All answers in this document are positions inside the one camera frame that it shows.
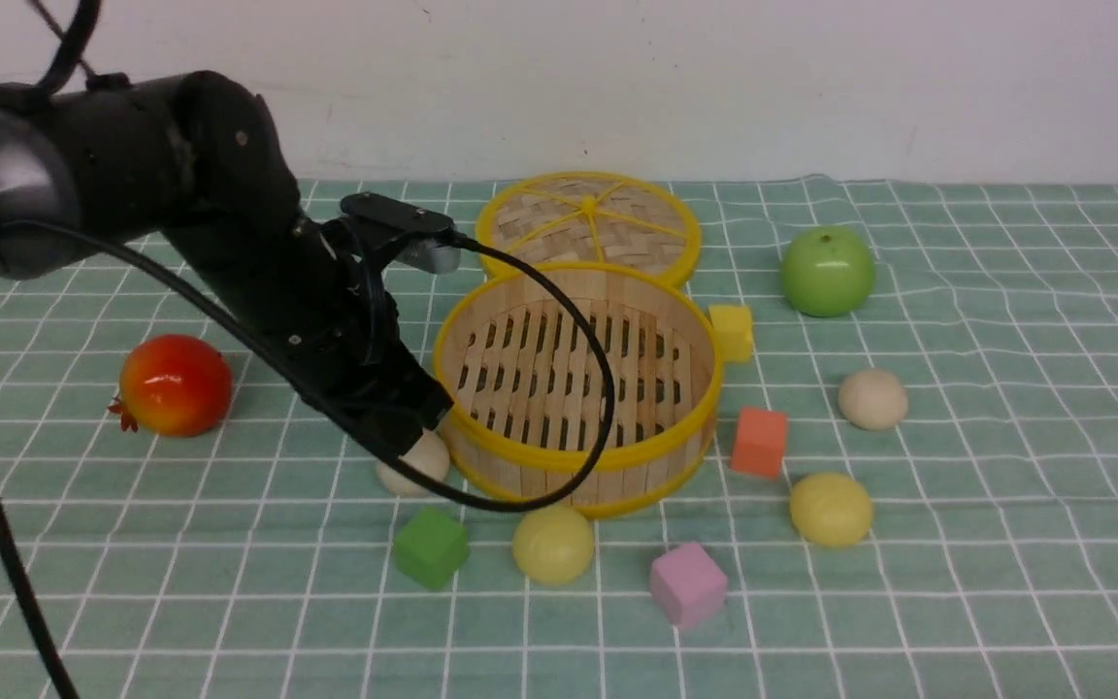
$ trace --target yellow rim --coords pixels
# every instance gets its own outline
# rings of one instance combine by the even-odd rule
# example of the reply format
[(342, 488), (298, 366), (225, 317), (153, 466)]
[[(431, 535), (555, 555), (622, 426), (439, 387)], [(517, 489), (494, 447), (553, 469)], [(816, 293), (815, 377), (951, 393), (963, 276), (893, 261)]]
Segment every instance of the yellow rim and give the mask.
[[(723, 388), (723, 349), (719, 346), (717, 337), (714, 337), (714, 328), (710, 325), (710, 320), (705, 318), (701, 309), (698, 309), (697, 304), (693, 304), (692, 300), (689, 300), (683, 293), (675, 291), (674, 287), (659, 283), (659, 280), (644, 273), (638, 273), (637, 270), (607, 265), (604, 262), (544, 262), (544, 264), (537, 265), (537, 268), (541, 273), (546, 273), (548, 270), (605, 271), (605, 273), (625, 275), (639, 280), (639, 282), (651, 283), (653, 286), (662, 289), (665, 293), (670, 293), (675, 301), (683, 304), (698, 319), (698, 322), (701, 322), (702, 331), (705, 332), (707, 338), (710, 340), (710, 347), (714, 350), (714, 367), (713, 371), (710, 372), (710, 386), (705, 389), (705, 394), (702, 395), (701, 400), (692, 408), (692, 412), (681, 417), (674, 426), (665, 429), (662, 434), (653, 435), (653, 437), (644, 438), (644, 441), (627, 446), (608, 446), (603, 452), (601, 460), (599, 460), (599, 472), (612, 472), (612, 470), (626, 469), (644, 463), (645, 461), (656, 460), (657, 456), (664, 456), (673, 452), (674, 448), (683, 445), (693, 433), (701, 429), (711, 413), (718, 409), (719, 394), (722, 393)], [(452, 331), (454, 321), (471, 304), (477, 301), (483, 293), (492, 291), (492, 289), (501, 283), (509, 283), (517, 276), (520, 276), (520, 273), (512, 270), (510, 274), (493, 277), (489, 282), (481, 284), (477, 289), (474, 289), (474, 291), (468, 293), (468, 296), (464, 296), (454, 306), (452, 314), (447, 315), (447, 319), (443, 322), (443, 327), (438, 329), (434, 353), (432, 353), (434, 377), (438, 380), (438, 384), (446, 386), (449, 394), (456, 393), (456, 388), (454, 388), (448, 377), (445, 376), (440, 357), (443, 357), (444, 347), (446, 347), (448, 341), (447, 336)], [(542, 470), (542, 472), (576, 473), (585, 464), (585, 457), (589, 454), (589, 452), (558, 452), (555, 448), (542, 448), (540, 446), (513, 442), (485, 428), (484, 425), (475, 421), (458, 403), (452, 407), (448, 419), (456, 421), (458, 428), (468, 435), (470, 441), (474, 445), (505, 460), (514, 461), (517, 464), (528, 464), (529, 466)]]
[[(591, 520), (604, 520), (608, 518), (624, 517), (624, 514), (648, 508), (650, 504), (657, 503), (660, 500), (664, 499), (664, 497), (669, 497), (672, 492), (680, 490), (680, 487), (683, 487), (689, 479), (693, 478), (693, 474), (697, 473), (697, 469), (700, 469), (701, 465), (705, 463), (705, 453), (710, 451), (710, 444), (713, 442), (714, 433), (711, 432), (710, 437), (707, 437), (705, 441), (702, 442), (701, 454), (698, 454), (695, 460), (690, 461), (688, 465), (684, 466), (683, 472), (675, 474), (671, 481), (662, 483), (662, 485), (646, 492), (644, 495), (631, 497), (627, 500), (617, 500), (615, 503), (609, 504), (572, 504), (572, 509), (585, 514)], [(482, 474), (470, 467), (470, 465), (466, 464), (465, 461), (463, 461), (455, 452), (452, 452), (452, 463), (456, 466), (456, 470), (465, 476), (466, 481), (468, 481), (472, 487), (484, 492), (485, 495), (493, 497), (495, 500), (502, 500), (505, 503), (523, 503), (524, 500), (532, 500), (531, 497), (515, 495), (513, 492), (494, 487), (493, 483), (485, 481)]]
[[(653, 225), (650, 221), (641, 220), (641, 218), (624, 216), (624, 214), (618, 214), (615, 211), (604, 211), (601, 209), (596, 210), (599, 216), (616, 217), (622, 220), (634, 223), (634, 225), (639, 225), (642, 227), (648, 227), (648, 229), (657, 230), (660, 233), (666, 233), (678, 238), (684, 238), (684, 251), (680, 253), (680, 257), (671, 267), (669, 267), (664, 274), (657, 276), (646, 275), (646, 278), (653, 282), (666, 284), (671, 287), (681, 287), (688, 282), (689, 277), (692, 277), (693, 270), (697, 267), (698, 256), (701, 255), (701, 238), (702, 238), (702, 227), (700, 223), (697, 221), (697, 217), (693, 212), (689, 210), (686, 204), (684, 204), (679, 196), (672, 195), (671, 191), (666, 191), (664, 188), (653, 185), (653, 182), (643, 181), (639, 179), (620, 176), (619, 173), (605, 173), (599, 171), (567, 171), (558, 173), (544, 173), (544, 176), (529, 178), (515, 185), (508, 187), (505, 190), (500, 191), (500, 193), (494, 195), (485, 208), (482, 209), (481, 215), (477, 217), (477, 225), (474, 228), (474, 237), (479, 243), (487, 246), (493, 246), (494, 240), (494, 217), (496, 217), (498, 209), (500, 209), (503, 202), (513, 198), (513, 196), (519, 196), (528, 191), (528, 193), (547, 196), (550, 199), (556, 199), (559, 202), (565, 202), (571, 205), (571, 207), (577, 208), (576, 211), (568, 214), (568, 216), (559, 217), (555, 221), (550, 221), (549, 225), (543, 225), (538, 227), (533, 233), (528, 234), (523, 239), (517, 242), (517, 245), (524, 243), (524, 239), (536, 238), (537, 235), (541, 235), (546, 230), (549, 230), (551, 226), (559, 225), (559, 223), (569, 220), (569, 218), (586, 216), (589, 220), (590, 234), (594, 237), (594, 248), (596, 254), (598, 254), (598, 262), (605, 261), (605, 255), (603, 253), (603, 246), (598, 243), (598, 226), (595, 225), (594, 218), (587, 216), (580, 209), (580, 202), (569, 202), (569, 200), (562, 198), (559, 195), (546, 193), (546, 191), (537, 191), (533, 187), (542, 185), (542, 182), (555, 180), (555, 179), (605, 179), (609, 180), (609, 186), (607, 190), (603, 191), (601, 195), (596, 196), (595, 201), (601, 202), (605, 196), (613, 193), (616, 189), (620, 187), (631, 186), (638, 189), (648, 191), (650, 195), (656, 196), (659, 199), (664, 200), (670, 207), (678, 214), (680, 220), (683, 221), (682, 230), (666, 229), (666, 227), (661, 227)], [(493, 257), (481, 257), (481, 264), (485, 270), (485, 274), (491, 277), (498, 276), (509, 276), (515, 273), (515, 267), (511, 265), (505, 265), (502, 262), (496, 261)], [(616, 270), (618, 268), (631, 268), (622, 265), (614, 265)]]

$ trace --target orange block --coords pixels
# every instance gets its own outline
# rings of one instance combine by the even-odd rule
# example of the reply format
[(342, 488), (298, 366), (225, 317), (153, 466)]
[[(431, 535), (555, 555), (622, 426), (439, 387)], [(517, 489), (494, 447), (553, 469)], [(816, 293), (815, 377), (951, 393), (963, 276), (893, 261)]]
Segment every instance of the orange block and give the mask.
[(779, 478), (788, 451), (788, 413), (745, 406), (736, 425), (732, 470), (742, 474)]

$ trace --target bamboo steamer lid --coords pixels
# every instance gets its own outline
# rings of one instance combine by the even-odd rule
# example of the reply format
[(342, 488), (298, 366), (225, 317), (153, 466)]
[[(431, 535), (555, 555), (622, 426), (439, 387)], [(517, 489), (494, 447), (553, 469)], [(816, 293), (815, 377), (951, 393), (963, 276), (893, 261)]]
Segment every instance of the bamboo steamer lid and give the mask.
[[(559, 172), (527, 179), (485, 205), (477, 242), (543, 262), (601, 262), (680, 287), (697, 266), (701, 226), (678, 196), (647, 181), (604, 172)], [(485, 274), (515, 268), (481, 257)]]

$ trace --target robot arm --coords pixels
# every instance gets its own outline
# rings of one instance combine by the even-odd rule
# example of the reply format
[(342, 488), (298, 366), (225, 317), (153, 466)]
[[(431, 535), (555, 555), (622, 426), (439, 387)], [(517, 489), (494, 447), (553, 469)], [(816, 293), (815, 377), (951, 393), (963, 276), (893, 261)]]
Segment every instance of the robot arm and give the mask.
[[(361, 268), (380, 273), (399, 252), (430, 273), (453, 270), (457, 247), (396, 243), (408, 232), (453, 233), (452, 219), (362, 193), (342, 200), (337, 220), (311, 220), (265, 102), (229, 78), (201, 70), (133, 85), (114, 76), (45, 105), (0, 106), (0, 220), (21, 218), (115, 243), (159, 232), (231, 315), (328, 398), (417, 416), (349, 409), (396, 454), (452, 406), (400, 341), (389, 293), (364, 282), (380, 277)], [(28, 230), (1, 239), (0, 277), (36, 278), (93, 253)]]

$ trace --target beige ball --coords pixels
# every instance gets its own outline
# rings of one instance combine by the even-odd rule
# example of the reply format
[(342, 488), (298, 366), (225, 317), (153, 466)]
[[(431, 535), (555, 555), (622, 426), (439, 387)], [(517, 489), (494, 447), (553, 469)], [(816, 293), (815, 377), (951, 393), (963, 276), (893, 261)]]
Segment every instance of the beige ball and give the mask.
[[(438, 434), (430, 431), (421, 433), (421, 438), (408, 448), (408, 454), (404, 454), (402, 459), (404, 463), (435, 481), (443, 481), (452, 470), (452, 455), (447, 452), (447, 445)], [(430, 493), (425, 487), (404, 478), (404, 474), (395, 473), (395, 469), (382, 461), (378, 461), (378, 479), (382, 482), (382, 488), (398, 497), (421, 497)]]
[(891, 429), (909, 415), (909, 393), (890, 371), (856, 371), (840, 385), (840, 412), (858, 428)]

